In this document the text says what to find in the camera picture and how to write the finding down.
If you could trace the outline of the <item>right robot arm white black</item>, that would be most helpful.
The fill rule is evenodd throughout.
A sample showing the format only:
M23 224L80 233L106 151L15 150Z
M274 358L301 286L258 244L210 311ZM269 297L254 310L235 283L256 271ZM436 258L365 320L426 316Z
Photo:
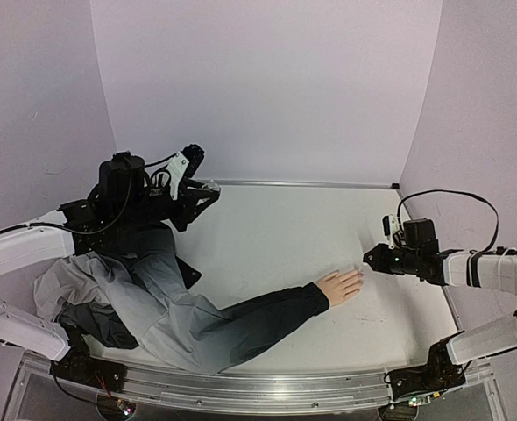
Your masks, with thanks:
M387 215L382 223L387 242L378 243L363 256L372 271L413 275L440 287L497 290L517 297L517 249L442 250L430 219L401 223ZM458 333L444 342L444 348L455 366L517 349L517 309L512 315Z

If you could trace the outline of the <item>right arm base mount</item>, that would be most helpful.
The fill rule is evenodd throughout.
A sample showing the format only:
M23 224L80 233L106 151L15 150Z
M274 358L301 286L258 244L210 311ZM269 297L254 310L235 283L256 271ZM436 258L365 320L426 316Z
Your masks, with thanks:
M394 403L417 396L432 396L464 385L471 360L464 365L451 360L447 344L453 338L454 335L432 345L425 364L394 369L384 375L384 383L391 387Z

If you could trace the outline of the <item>clear nail polish bottle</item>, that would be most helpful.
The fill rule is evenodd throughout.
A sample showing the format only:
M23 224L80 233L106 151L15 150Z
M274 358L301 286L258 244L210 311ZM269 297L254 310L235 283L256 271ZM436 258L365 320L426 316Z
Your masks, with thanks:
M214 180L202 181L201 189L209 191L209 192L215 192L215 193L221 192L221 187Z

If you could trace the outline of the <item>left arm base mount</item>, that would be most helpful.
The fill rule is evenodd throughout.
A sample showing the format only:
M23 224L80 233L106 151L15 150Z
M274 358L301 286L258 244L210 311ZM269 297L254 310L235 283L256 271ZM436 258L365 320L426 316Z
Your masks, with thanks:
M75 329L67 329L69 350L58 361L51 361L50 374L60 391L74 400L94 406L104 420L129 420L137 405L116 397L123 390L127 367L119 362L101 360L91 356L83 335ZM60 380L97 388L93 401L65 389Z

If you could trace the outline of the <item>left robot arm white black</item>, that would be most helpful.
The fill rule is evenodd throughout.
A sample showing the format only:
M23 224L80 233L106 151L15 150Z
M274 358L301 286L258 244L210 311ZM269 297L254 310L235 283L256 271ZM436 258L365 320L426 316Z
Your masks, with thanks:
M91 252L126 229L169 220L178 232L220 197L215 182L194 174L204 159L186 146L150 167L130 152L115 153L99 167L98 182L85 199L62 204L40 218L0 230L0 276L46 260ZM76 382L96 376L96 363L72 348L66 330L7 304L0 298L0 341L60 361Z

